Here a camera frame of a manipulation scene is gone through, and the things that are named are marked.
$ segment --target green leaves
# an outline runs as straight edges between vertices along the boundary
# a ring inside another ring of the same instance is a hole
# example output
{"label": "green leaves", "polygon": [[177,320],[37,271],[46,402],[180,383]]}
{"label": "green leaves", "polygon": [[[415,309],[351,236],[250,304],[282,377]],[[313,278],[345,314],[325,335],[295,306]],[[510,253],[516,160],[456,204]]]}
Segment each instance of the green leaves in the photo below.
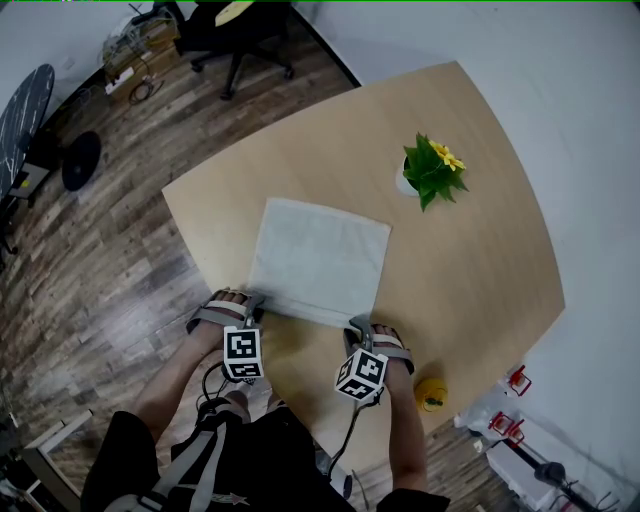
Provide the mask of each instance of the green leaves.
{"label": "green leaves", "polygon": [[422,208],[422,211],[424,211],[424,209],[427,207],[427,205],[433,201],[436,197],[436,191],[435,190],[430,190],[429,192],[423,194],[422,192],[420,192],[420,208]]}
{"label": "green leaves", "polygon": [[404,177],[420,194],[420,208],[425,210],[427,205],[439,195],[445,201],[456,202],[451,193],[451,187],[456,190],[468,191],[462,181],[463,169],[444,165],[438,152],[431,147],[429,139],[419,133],[416,134],[416,147],[404,148],[407,155]]}

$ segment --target chair wheel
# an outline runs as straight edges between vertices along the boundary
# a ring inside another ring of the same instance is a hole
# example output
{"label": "chair wheel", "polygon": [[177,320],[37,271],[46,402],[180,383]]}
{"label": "chair wheel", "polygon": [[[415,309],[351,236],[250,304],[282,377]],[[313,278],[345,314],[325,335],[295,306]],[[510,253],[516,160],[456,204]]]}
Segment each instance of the chair wheel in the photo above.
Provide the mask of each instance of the chair wheel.
{"label": "chair wheel", "polygon": [[231,89],[230,91],[224,91],[221,95],[220,95],[220,99],[222,101],[229,101],[231,100],[231,98],[233,98],[233,95],[236,93],[236,91],[234,91],[233,89]]}

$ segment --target hand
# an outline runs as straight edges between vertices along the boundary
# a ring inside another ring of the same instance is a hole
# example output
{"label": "hand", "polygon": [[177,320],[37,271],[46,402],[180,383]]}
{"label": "hand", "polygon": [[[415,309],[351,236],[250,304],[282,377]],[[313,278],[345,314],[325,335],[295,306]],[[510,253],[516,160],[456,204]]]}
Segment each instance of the hand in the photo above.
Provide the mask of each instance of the hand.
{"label": "hand", "polygon": [[[372,327],[376,334],[393,336],[402,343],[400,336],[398,336],[398,333],[393,327],[388,327],[382,324],[374,324]],[[391,343],[376,343],[376,346],[396,348],[396,346]],[[384,383],[389,390],[389,394],[392,396],[407,393],[413,396],[413,382],[411,380],[411,375],[409,375],[407,365],[402,359],[396,359],[393,357],[389,358],[389,362],[387,363],[387,372],[384,376]]]}
{"label": "hand", "polygon": [[[227,302],[235,302],[246,306],[249,299],[246,295],[231,291],[227,286],[224,290],[220,290],[214,295],[211,300],[224,300]],[[242,320],[242,315],[229,311],[224,308],[207,308],[211,311],[217,311],[232,318]],[[207,322],[206,320],[200,320],[198,326],[191,333],[192,338],[197,340],[198,345],[202,350],[206,350],[207,354],[210,354],[214,350],[220,350],[222,348],[222,340],[224,337],[224,327],[220,324],[214,324]]]}

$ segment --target potted plant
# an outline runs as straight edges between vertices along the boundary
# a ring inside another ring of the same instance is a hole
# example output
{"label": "potted plant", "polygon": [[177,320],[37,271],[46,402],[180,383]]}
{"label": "potted plant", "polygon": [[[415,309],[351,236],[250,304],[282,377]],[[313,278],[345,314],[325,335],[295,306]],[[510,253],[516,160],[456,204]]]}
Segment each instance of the potted plant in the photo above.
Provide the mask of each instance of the potted plant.
{"label": "potted plant", "polygon": [[400,192],[420,197],[422,211],[439,195],[445,201],[456,202],[451,187],[467,190],[461,175],[466,169],[447,146],[416,134],[416,147],[405,146],[406,157],[396,174]]}

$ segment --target black round table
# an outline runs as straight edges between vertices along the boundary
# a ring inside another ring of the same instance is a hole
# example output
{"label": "black round table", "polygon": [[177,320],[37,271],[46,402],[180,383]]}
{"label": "black round table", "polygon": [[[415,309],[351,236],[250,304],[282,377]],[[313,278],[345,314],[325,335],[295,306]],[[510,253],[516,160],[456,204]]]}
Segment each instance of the black round table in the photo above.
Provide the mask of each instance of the black round table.
{"label": "black round table", "polygon": [[54,71],[43,64],[13,93],[0,116],[0,198],[22,170],[31,139],[42,123],[53,89]]}

